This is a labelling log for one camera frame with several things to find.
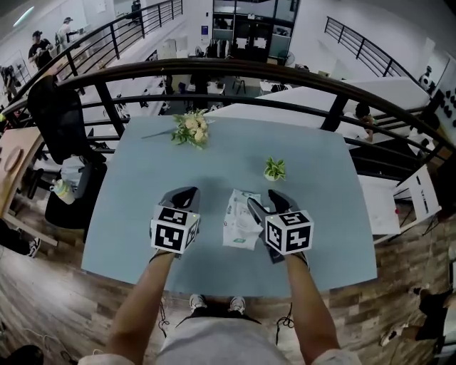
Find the shoe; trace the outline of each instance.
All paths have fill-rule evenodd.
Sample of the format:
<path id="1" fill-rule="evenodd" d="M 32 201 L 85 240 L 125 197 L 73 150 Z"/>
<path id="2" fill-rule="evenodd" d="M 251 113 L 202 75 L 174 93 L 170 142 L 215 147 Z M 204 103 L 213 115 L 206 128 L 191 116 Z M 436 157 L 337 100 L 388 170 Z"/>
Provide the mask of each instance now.
<path id="1" fill-rule="evenodd" d="M 380 340 L 380 346 L 386 346 L 390 341 L 396 337 L 399 337 L 402 334 L 404 328 L 408 327 L 408 324 L 403 324 L 402 326 L 393 327 L 389 332 L 387 332 L 382 339 Z"/>
<path id="2" fill-rule="evenodd" d="M 30 247 L 30 252 L 27 254 L 27 256 L 33 258 L 41 246 L 41 240 L 39 238 L 35 238 L 33 241 L 30 241 L 28 245 Z"/>
<path id="3" fill-rule="evenodd" d="M 202 295 L 192 294 L 190 297 L 190 308 L 192 313 L 195 311 L 196 308 L 207 308 L 206 301 L 202 297 Z"/>
<path id="4" fill-rule="evenodd" d="M 245 311 L 245 299 L 243 297 L 234 297 L 229 303 L 228 312 L 238 311 L 240 314 L 244 314 Z"/>

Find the forearm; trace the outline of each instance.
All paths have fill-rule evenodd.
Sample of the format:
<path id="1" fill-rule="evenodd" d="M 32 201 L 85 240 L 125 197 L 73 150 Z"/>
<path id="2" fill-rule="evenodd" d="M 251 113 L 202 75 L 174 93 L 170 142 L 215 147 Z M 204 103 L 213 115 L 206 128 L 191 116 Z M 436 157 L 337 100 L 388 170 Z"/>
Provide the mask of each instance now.
<path id="1" fill-rule="evenodd" d="M 174 256 L 161 255 L 147 266 L 114 318 L 106 352 L 143 363 Z"/>
<path id="2" fill-rule="evenodd" d="M 307 266 L 293 255 L 286 256 L 293 320 L 301 353 L 306 364 L 312 364 L 329 349 L 340 349 L 336 327 Z"/>

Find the light blue table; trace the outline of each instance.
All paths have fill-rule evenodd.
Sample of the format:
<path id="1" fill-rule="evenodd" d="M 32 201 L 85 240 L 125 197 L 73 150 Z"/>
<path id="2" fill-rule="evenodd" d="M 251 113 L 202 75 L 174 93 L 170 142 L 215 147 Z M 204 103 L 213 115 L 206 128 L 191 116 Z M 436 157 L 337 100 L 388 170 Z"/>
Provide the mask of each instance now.
<path id="1" fill-rule="evenodd" d="M 200 234 L 175 259 L 166 289 L 215 296 L 288 297 L 282 262 L 272 264 L 263 244 L 254 251 L 222 246 L 222 228 L 234 188 L 274 188 L 295 199 L 315 222 L 308 252 L 318 288 L 377 277 L 373 238 L 355 168 L 341 135 L 295 125 L 213 118 L 209 147 L 173 145 L 172 117 L 133 118 L 109 163 L 85 244 L 82 268 L 136 283 L 151 254 L 149 224 L 165 192 L 201 190 Z M 286 181 L 269 182 L 266 159 L 283 158 Z"/>

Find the white flower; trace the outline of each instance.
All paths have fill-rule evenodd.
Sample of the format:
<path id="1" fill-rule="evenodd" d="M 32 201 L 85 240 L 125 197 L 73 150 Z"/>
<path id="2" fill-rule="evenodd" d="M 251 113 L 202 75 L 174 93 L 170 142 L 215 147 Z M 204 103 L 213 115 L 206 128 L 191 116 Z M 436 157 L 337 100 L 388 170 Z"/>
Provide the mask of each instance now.
<path id="1" fill-rule="evenodd" d="M 204 140 L 204 132 L 201 129 L 197 129 L 197 132 L 195 133 L 195 140 L 197 142 L 202 142 Z"/>
<path id="2" fill-rule="evenodd" d="M 198 128 L 198 122 L 197 122 L 197 120 L 195 119 L 195 117 L 192 116 L 192 117 L 186 119 L 186 121 L 185 121 L 185 126 L 186 126 L 188 129 L 190 129 L 190 130 L 192 130 L 192 129 L 197 129 L 197 128 Z"/>
<path id="3" fill-rule="evenodd" d="M 199 127 L 203 130 L 207 130 L 207 123 L 204 119 L 202 120 L 202 122 L 199 122 Z"/>

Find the small potted plant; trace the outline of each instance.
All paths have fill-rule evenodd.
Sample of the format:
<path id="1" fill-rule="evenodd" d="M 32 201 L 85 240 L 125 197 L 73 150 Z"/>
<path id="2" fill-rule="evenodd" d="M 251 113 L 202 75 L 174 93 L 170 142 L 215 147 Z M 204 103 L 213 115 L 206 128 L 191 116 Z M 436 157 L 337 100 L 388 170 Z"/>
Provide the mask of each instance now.
<path id="1" fill-rule="evenodd" d="M 279 160 L 275 163 L 272 157 L 268 158 L 264 177 L 269 181 L 277 181 L 279 178 L 285 180 L 285 162 Z"/>

